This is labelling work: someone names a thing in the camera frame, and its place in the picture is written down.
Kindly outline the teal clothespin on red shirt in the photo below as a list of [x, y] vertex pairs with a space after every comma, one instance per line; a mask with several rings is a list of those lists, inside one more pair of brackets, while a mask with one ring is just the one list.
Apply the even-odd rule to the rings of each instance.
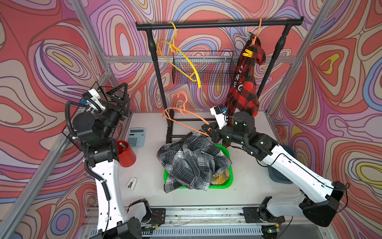
[[252, 40], [252, 33], [246, 32], [245, 36], [243, 38], [246, 39], [246, 40]]

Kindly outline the yellow clothespin on red shirt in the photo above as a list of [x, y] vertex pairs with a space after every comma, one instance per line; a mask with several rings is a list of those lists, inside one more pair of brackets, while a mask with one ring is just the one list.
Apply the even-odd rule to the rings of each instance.
[[253, 51], [250, 51], [248, 49], [245, 49], [244, 52], [242, 53], [243, 56], [252, 58], [253, 57]]

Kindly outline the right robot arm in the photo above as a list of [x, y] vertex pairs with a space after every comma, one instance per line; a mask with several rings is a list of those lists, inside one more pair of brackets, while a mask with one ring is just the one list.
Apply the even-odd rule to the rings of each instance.
[[295, 184], [301, 194], [294, 197], [266, 197], [257, 213], [264, 222], [282, 216], [306, 217], [320, 227], [328, 227], [337, 215], [341, 198], [347, 186], [340, 181], [331, 182], [303, 165], [277, 141], [255, 128], [254, 117], [247, 112], [228, 115], [220, 106], [210, 109], [216, 121], [202, 126], [214, 143], [221, 140], [235, 143], [260, 166], [271, 167]]

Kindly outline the grey plaid long-sleeve shirt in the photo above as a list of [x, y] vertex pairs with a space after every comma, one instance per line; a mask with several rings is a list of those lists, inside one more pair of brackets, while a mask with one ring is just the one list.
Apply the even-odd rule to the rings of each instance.
[[213, 175], [229, 169], [232, 161], [198, 132], [190, 132], [177, 142], [166, 143], [157, 158], [167, 172], [164, 191], [178, 188], [207, 191]]

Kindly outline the orange hanger with grey shirt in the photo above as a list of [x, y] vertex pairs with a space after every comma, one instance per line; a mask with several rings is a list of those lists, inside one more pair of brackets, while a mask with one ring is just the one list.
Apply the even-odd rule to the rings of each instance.
[[190, 112], [190, 111], [186, 110], [186, 103], [188, 102], [187, 94], [186, 94], [185, 92], [181, 91], [181, 92], [179, 92], [179, 93], [177, 94], [177, 97], [179, 97], [180, 94], [182, 94], [182, 95], [185, 96], [185, 101], [184, 101], [184, 103], [183, 103], [183, 107], [182, 107], [182, 108], [176, 108], [176, 107], [169, 107], [169, 108], [166, 108], [166, 109], [163, 111], [163, 113], [162, 113], [162, 117], [163, 117], [163, 118], [166, 118], [167, 120], [170, 120], [170, 121], [172, 121], [172, 122], [175, 122], [175, 123], [177, 123], [177, 124], [180, 124], [180, 125], [182, 125], [182, 126], [184, 126], [184, 127], [187, 127], [188, 129], [191, 129], [191, 130], [193, 130], [193, 131], [195, 131], [195, 132], [198, 132], [198, 133], [200, 133], [200, 134], [203, 134], [203, 135], [209, 137], [209, 135], [208, 135], [207, 133], [202, 132], [202, 131], [197, 130], [197, 129], [194, 129], [194, 128], [190, 127], [190, 126], [187, 126], [187, 125], [185, 125], [185, 124], [183, 124], [183, 123], [181, 123], [181, 122], [179, 122], [179, 121], [177, 121], [177, 120], [175, 120], [175, 119], [172, 119], [172, 118], [170, 117], [169, 110], [178, 110], [183, 116], [192, 115], [192, 116], [196, 117], [197, 119], [201, 120], [202, 122], [204, 122], [204, 123], [206, 123], [206, 124], [209, 124], [209, 123], [207, 122], [206, 119], [202, 118], [201, 116], [199, 116], [199, 115], [197, 115], [197, 114], [195, 114], [195, 113], [193, 113], [193, 112]]

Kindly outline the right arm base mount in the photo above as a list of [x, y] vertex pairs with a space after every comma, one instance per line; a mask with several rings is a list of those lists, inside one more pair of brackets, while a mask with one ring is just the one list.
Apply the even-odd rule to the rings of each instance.
[[242, 216], [246, 223], [282, 224], [286, 221], [284, 216], [275, 217], [266, 209], [259, 209], [258, 207], [244, 207]]

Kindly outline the green plastic basket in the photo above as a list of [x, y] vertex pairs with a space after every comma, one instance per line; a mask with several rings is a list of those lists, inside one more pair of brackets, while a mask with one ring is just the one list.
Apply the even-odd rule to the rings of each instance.
[[[228, 149], [226, 147], [224, 147], [223, 145], [220, 145], [220, 144], [216, 144], [215, 146], [217, 148], [219, 148], [223, 152], [224, 155], [226, 155], [228, 158], [230, 158], [230, 153], [229, 153], [229, 151], [228, 151]], [[227, 188], [229, 188], [232, 185], [233, 181], [234, 181], [234, 175], [233, 175], [232, 166], [229, 167], [227, 172], [229, 172], [230, 177], [228, 179], [226, 179], [224, 181], [224, 183], [222, 183], [220, 185], [211, 184], [209, 186], [209, 189], [227, 189]]]

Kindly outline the black clothes rack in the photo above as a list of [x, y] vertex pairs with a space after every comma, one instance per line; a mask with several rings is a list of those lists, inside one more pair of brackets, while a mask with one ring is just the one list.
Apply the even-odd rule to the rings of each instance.
[[[159, 60], [158, 60], [158, 49], [156, 42], [153, 37], [153, 30], [166, 30], [174, 29], [174, 33], [177, 33], [178, 29], [194, 29], [194, 28], [226, 28], [226, 27], [248, 27], [248, 26], [280, 26], [283, 25], [283, 32], [275, 45], [275, 50], [272, 54], [268, 69], [261, 81], [257, 95], [260, 96], [261, 92], [265, 86], [266, 80], [268, 79], [271, 70], [278, 59], [281, 50], [284, 48], [287, 36], [290, 32], [290, 29], [294, 26], [302, 25], [304, 17], [298, 19], [286, 19], [286, 20], [258, 20], [258, 21], [230, 21], [230, 22], [205, 22], [205, 23], [168, 23], [168, 24], [139, 24], [136, 23], [136, 29], [138, 31], [144, 31], [148, 37], [148, 46], [151, 53], [151, 58], [154, 64], [157, 82], [160, 90], [160, 96], [163, 102], [163, 108], [167, 109], [167, 101], [164, 92], [162, 76], [159, 69]], [[208, 58], [197, 57], [196, 61], [190, 61], [187, 56], [184, 56], [185, 61], [187, 61], [190, 66], [188, 70], [193, 70], [193, 73], [196, 74], [196, 81], [198, 87], [200, 88], [202, 84], [208, 85], [227, 85], [228, 80], [233, 77], [233, 53], [229, 56], [223, 55], [213, 55]]]

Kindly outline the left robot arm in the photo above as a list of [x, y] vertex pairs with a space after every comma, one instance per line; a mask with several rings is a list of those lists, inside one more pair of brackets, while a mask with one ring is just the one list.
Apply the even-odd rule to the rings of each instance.
[[106, 100], [84, 93], [88, 104], [68, 101], [65, 120], [69, 136], [78, 140], [84, 153], [85, 171], [96, 181], [98, 224], [96, 239], [141, 239], [137, 216], [128, 216], [121, 201], [117, 171], [117, 141], [112, 137], [118, 123], [129, 116], [128, 85], [122, 83], [105, 93]]

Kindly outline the yellow plaid long-sleeve shirt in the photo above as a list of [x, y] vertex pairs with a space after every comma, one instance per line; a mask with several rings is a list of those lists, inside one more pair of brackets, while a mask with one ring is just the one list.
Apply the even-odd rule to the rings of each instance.
[[231, 178], [230, 172], [227, 169], [226, 171], [222, 172], [221, 174], [213, 175], [211, 184], [212, 185], [223, 185], [227, 180]]

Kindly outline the white clothespin on table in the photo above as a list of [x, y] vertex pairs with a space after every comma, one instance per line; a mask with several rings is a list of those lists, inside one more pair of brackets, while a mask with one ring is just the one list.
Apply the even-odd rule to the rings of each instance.
[[129, 190], [134, 190], [136, 187], [137, 179], [135, 177], [132, 177], [128, 184], [126, 185], [126, 188]]

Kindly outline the light blue desk calculator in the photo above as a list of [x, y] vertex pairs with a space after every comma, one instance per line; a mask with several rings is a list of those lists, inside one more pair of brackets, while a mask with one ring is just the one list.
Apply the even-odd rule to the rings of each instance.
[[131, 128], [128, 130], [127, 142], [132, 148], [142, 148], [145, 144], [145, 128]]

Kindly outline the dark teal bin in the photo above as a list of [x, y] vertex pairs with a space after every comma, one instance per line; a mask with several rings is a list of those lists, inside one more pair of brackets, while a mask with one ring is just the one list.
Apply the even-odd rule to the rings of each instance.
[[[283, 144], [281, 144], [281, 146], [292, 157], [295, 157], [293, 150], [289, 146], [283, 145]], [[277, 171], [273, 167], [268, 167], [268, 173], [269, 173], [270, 179], [276, 183], [292, 184], [292, 182], [287, 177], [285, 177], [283, 174], [281, 174], [279, 171]]]

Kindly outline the red plaid long-sleeve shirt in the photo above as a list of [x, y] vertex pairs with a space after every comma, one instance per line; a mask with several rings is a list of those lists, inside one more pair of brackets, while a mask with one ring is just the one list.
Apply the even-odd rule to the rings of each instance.
[[[254, 46], [250, 46], [251, 42], [252, 40], [248, 40], [240, 53], [227, 100], [224, 103], [228, 108], [229, 116], [237, 112], [246, 112], [252, 117], [258, 114], [259, 99], [257, 96], [257, 84], [254, 72], [256, 66], [260, 66], [266, 62], [266, 55], [261, 47], [259, 38], [257, 38]], [[252, 58], [242, 55], [245, 49], [253, 51]]]

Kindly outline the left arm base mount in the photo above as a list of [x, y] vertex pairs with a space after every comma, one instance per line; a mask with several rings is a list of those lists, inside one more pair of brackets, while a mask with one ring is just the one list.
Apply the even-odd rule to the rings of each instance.
[[165, 223], [166, 209], [154, 208], [151, 209], [151, 213], [148, 213], [143, 217], [141, 225], [143, 227], [160, 226]]

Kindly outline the red plastic cup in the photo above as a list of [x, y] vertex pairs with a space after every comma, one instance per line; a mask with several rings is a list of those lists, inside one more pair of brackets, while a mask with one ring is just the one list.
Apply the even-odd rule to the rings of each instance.
[[136, 162], [136, 155], [128, 142], [120, 140], [117, 142], [119, 163], [122, 167], [130, 167]]

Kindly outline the orange hanger with red shirt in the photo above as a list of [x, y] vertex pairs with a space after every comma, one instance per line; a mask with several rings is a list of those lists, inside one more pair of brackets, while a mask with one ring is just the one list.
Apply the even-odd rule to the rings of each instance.
[[254, 34], [254, 38], [252, 39], [252, 42], [251, 42], [250, 46], [254, 46], [256, 44], [256, 40], [257, 40], [257, 38], [258, 38], [258, 36], [260, 34], [260, 31], [261, 31], [261, 26], [262, 26], [262, 19], [259, 20], [258, 30]]

